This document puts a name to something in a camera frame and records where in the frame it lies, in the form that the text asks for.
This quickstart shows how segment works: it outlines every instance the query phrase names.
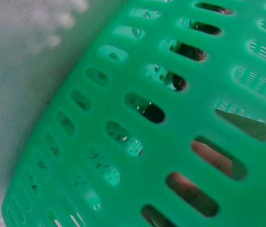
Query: basket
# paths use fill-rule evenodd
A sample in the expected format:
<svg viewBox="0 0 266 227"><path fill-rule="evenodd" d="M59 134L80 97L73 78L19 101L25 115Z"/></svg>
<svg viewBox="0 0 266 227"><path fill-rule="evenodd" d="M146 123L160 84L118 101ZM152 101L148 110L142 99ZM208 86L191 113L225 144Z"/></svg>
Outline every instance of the basket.
<svg viewBox="0 0 266 227"><path fill-rule="evenodd" d="M215 208L178 195L173 173ZM266 0L131 1L47 109L2 214L8 227L266 227Z"/></svg>

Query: hand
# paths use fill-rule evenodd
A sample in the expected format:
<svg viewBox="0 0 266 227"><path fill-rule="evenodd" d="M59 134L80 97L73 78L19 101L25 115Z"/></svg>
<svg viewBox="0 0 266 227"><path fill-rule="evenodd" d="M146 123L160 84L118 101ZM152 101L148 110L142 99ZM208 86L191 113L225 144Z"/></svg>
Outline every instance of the hand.
<svg viewBox="0 0 266 227"><path fill-rule="evenodd" d="M211 163L217 169L228 175L232 174L232 161L211 149L204 143L194 141L192 149L200 157ZM218 212L218 205L201 192L188 178L178 173L171 174L167 179L167 184L187 203L201 212L203 215L212 217ZM154 227L174 227L174 225L165 218L154 207L147 206L143 210L143 216Z"/></svg>

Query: dark object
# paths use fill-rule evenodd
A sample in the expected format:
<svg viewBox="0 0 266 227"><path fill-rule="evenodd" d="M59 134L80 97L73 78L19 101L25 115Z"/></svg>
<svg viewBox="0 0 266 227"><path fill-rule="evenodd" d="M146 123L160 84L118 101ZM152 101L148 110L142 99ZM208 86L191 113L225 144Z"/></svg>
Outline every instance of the dark object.
<svg viewBox="0 0 266 227"><path fill-rule="evenodd" d="M221 6L216 6L216 5L212 5L212 4L208 4L208 3L202 3L201 8L211 10L214 12L218 12L218 13L221 13L224 15L232 14L232 10L230 10L230 9L226 9L226 8L221 7Z"/></svg>
<svg viewBox="0 0 266 227"><path fill-rule="evenodd" d="M176 91L182 91L186 88L186 81L185 79L181 78L180 76L174 74L172 77L172 84L175 87Z"/></svg>
<svg viewBox="0 0 266 227"><path fill-rule="evenodd" d="M195 61L204 60L206 57L206 53L204 51L186 44L180 44L177 53Z"/></svg>
<svg viewBox="0 0 266 227"><path fill-rule="evenodd" d="M153 123L161 123L165 118L164 112L154 104L150 104L147 107L143 113L143 116Z"/></svg>
<svg viewBox="0 0 266 227"><path fill-rule="evenodd" d="M221 33L221 29L218 27L208 25L208 24L203 24L203 23L196 23L194 25L194 29L200 32L204 32L210 35L217 35Z"/></svg>

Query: green plastic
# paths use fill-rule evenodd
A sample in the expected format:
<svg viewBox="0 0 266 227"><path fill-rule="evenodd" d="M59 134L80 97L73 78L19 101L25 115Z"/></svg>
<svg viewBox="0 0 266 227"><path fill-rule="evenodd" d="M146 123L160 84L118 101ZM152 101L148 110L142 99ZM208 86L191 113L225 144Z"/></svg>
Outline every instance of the green plastic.
<svg viewBox="0 0 266 227"><path fill-rule="evenodd" d="M266 1L205 1L229 15L198 3L133 0L110 23L34 131L3 202L6 226L146 227L141 209L151 204L179 227L266 227L266 124L234 115L266 122ZM206 59L175 53L180 43ZM183 92L173 91L174 73ZM151 103L162 123L142 116ZM197 137L230 154L233 175L243 164L245 178L199 158ZM172 172L213 198L217 215L177 196Z"/></svg>

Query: white fabric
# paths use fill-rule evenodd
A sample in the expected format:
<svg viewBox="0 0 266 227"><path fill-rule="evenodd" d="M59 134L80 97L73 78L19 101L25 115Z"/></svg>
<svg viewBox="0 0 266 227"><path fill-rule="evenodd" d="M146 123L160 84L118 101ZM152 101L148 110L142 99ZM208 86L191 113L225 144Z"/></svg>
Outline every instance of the white fabric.
<svg viewBox="0 0 266 227"><path fill-rule="evenodd" d="M46 106L126 1L0 0L0 207Z"/></svg>

